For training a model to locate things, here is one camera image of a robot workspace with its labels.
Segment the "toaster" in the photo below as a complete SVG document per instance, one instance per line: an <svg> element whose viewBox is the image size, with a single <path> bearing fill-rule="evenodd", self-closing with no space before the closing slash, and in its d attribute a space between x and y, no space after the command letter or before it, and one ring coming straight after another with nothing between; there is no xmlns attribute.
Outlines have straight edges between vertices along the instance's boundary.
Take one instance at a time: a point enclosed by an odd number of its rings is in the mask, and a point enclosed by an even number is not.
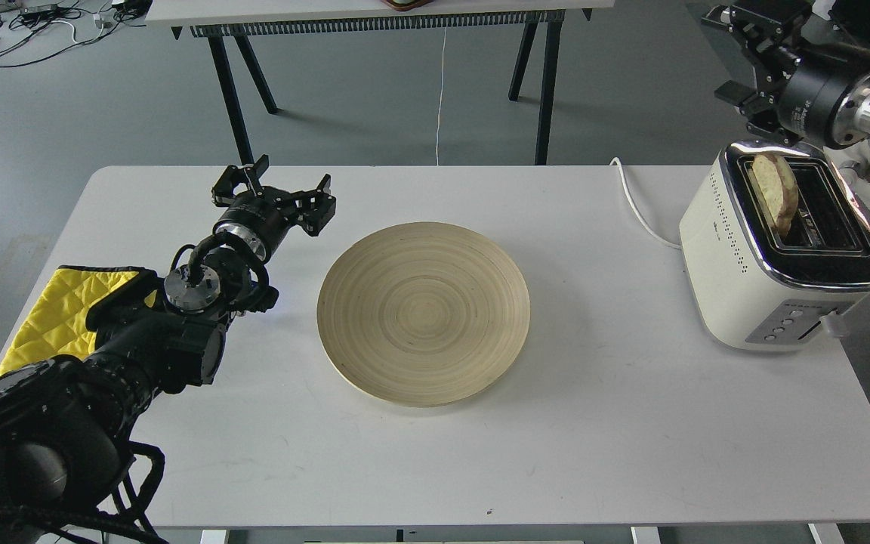
<svg viewBox="0 0 870 544"><path fill-rule="evenodd" d="M800 193L782 237L760 204L756 155L783 157ZM870 292L870 230L848 186L818 149L740 141L723 150L680 220L680 244L701 320L723 344L795 351Z"/></svg>

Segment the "bamboo plate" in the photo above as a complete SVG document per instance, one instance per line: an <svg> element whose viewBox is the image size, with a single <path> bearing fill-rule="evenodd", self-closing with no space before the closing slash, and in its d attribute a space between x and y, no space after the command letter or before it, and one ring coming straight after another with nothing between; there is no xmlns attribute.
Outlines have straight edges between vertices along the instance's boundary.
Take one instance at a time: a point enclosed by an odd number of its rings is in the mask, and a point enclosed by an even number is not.
<svg viewBox="0 0 870 544"><path fill-rule="evenodd" d="M529 331L529 290L485 236L398 224L335 262L317 323L353 386L400 405L439 406L492 385L515 361Z"/></svg>

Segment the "concrete floor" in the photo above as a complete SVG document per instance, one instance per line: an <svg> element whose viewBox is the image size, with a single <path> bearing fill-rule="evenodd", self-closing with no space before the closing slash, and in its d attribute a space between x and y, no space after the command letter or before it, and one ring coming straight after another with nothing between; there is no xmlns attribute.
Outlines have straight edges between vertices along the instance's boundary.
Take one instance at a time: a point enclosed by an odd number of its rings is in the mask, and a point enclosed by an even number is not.
<svg viewBox="0 0 870 544"><path fill-rule="evenodd" d="M100 0L82 6L96 10ZM743 65L701 31L702 3L618 0L587 22L567 15L549 162L711 164L745 138L743 121L712 90ZM79 40L92 21L76 22ZM56 26L6 57L22 62L69 44ZM6 40L10 35L1 31ZM370 32L253 40L284 113L265 113L231 55L256 154L280 165L432 165L443 37L443 165L528 165L535 145L541 40L518 103L505 100L520 29ZM232 44L228 45L236 52ZM237 152L205 40L174 41L159 28L124 28L96 45L26 68L0 70L0 349L30 286L94 170L106 165L226 165ZM204 197L208 199L204 187ZM151 228L169 228L156 218ZM870 399L870 306L846 344ZM843 527L870 542L868 526ZM165 531L176 544L196 531ZM251 543L300 543L296 530L251 531ZM583 539L626 542L624 527L417 527L408 540ZM669 543L804 543L802 526L681 527ZM320 540L394 540L392 530L328 531Z"/></svg>

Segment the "table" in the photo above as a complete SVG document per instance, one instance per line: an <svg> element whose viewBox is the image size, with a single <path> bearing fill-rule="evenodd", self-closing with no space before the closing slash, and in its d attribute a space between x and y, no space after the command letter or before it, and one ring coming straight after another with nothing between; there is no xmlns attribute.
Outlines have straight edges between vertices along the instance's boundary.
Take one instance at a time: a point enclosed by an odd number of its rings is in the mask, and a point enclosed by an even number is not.
<svg viewBox="0 0 870 544"><path fill-rule="evenodd" d="M589 18L594 8L611 7L613 3L614 0L438 0L400 13L379 0L156 0L147 14L146 22L151 26L173 27L177 39L180 38L182 27L189 26L191 34L207 38L210 42L217 80L224 94L227 116L242 164L253 162L253 152L230 72L224 37L233 37L237 42L266 110L275 115L279 108L248 36L524 24L508 91L508 99L515 101L522 88L536 27L545 22L545 58L535 142L535 164L544 165L549 151L560 34L566 9L583 9Z"/></svg>
<svg viewBox="0 0 870 544"><path fill-rule="evenodd" d="M220 217L221 169L101 169L34 292L60 264L165 273ZM628 168L670 239L707 170ZM156 526L870 521L870 407L838 342L715 344L680 252L642 231L609 166L280 166L262 181L310 189L326 172L338 213L321 237L292 231L268 264L275 309L233 323L214 385L160 396L135 428L166 454ZM317 333L332 262L405 221L493 238L532 299L510 371L437 409L348 385Z"/></svg>

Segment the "quilted fabric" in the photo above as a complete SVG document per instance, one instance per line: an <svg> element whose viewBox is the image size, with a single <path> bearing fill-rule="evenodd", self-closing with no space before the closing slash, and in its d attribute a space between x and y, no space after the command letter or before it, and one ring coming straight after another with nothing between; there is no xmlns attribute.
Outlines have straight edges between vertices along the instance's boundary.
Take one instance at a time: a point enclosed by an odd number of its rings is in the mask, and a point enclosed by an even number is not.
<svg viewBox="0 0 870 544"><path fill-rule="evenodd" d="M56 270L15 333L0 363L0 376L58 354L79 359L92 354L96 333L86 330L90 307L138 274L136 269Z"/></svg>

